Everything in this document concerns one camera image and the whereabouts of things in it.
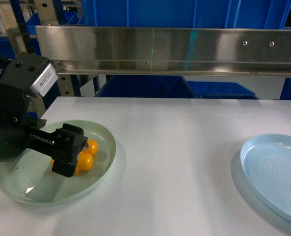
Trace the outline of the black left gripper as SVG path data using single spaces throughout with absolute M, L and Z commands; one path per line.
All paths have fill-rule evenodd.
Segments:
M 64 123 L 52 133 L 39 130 L 47 120 L 28 116 L 29 88 L 45 67 L 46 57 L 20 53 L 0 73 L 0 162 L 17 158 L 26 148 L 51 157 L 52 172 L 64 177 L 75 175 L 79 154 L 88 147 L 80 127 Z

